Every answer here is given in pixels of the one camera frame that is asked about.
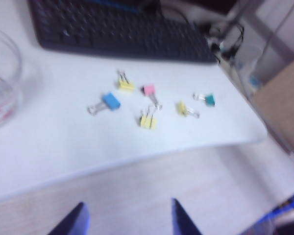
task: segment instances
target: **cable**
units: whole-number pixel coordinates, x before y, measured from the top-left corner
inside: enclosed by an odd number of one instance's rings
[[[263,53],[262,55],[258,58],[258,60],[256,61],[256,66],[259,64],[259,62],[263,59],[265,53],[267,52],[270,42],[272,41],[273,37],[277,34],[277,32],[280,30],[280,28],[282,27],[282,25],[285,23],[285,21],[288,19],[288,17],[290,16],[290,14],[293,12],[294,10],[294,3],[292,4],[292,6],[290,7],[289,11],[287,12],[287,14],[284,16],[284,18],[281,20],[281,22],[279,23],[279,25],[277,26],[277,28],[274,30],[274,32],[271,33],[271,35],[268,37],[264,49],[263,49]]]
[[[168,9],[168,10],[171,10],[171,11],[174,11],[174,12],[178,13],[185,20],[185,22],[187,24],[190,24],[190,22],[188,21],[188,19],[186,18],[186,16],[180,10],[176,9],[175,7],[168,6],[168,5],[161,5],[160,14],[161,14],[162,17],[164,17],[162,9]]]

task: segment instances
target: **floor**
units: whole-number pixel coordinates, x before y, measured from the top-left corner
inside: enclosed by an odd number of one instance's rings
[[[80,201],[91,214],[88,234],[170,235],[172,197],[203,234],[225,226],[222,234],[238,234],[293,193],[294,161],[268,137],[168,154],[1,201],[0,235],[46,235]],[[211,201],[220,195],[224,203]],[[231,217],[237,222],[229,228]]]

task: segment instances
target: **desk surface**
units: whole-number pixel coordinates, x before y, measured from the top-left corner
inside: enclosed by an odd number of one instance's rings
[[[26,1],[0,1],[0,30],[20,48],[22,103],[0,128],[0,198],[22,190],[141,158],[203,146],[262,140],[267,131],[217,65],[153,62],[47,51],[37,44]],[[156,130],[138,126],[150,104],[136,89],[115,87],[116,70],[136,87],[154,83],[163,104]],[[112,91],[121,108],[96,117],[86,107]],[[192,93],[213,93],[215,108]],[[183,100],[201,113],[181,117]]]

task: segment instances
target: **black keyboard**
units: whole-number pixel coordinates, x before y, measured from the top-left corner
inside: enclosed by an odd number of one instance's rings
[[[194,27],[132,9],[76,0],[29,0],[44,48],[98,55],[215,63]]]

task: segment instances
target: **white wall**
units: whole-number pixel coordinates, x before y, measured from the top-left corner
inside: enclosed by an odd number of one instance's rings
[[[268,28],[275,31],[293,3],[294,0],[266,0],[257,10],[256,16],[259,17],[259,19],[263,21]],[[264,48],[265,41],[268,37],[265,39],[262,38],[252,27],[250,27],[248,22],[244,20],[242,20],[242,22],[245,25],[245,45],[242,47],[252,44]],[[294,10],[277,32],[277,37],[280,38],[294,53]],[[269,47],[266,54],[258,64],[255,75],[260,80],[267,82],[289,63],[290,60],[277,53],[272,47]]]

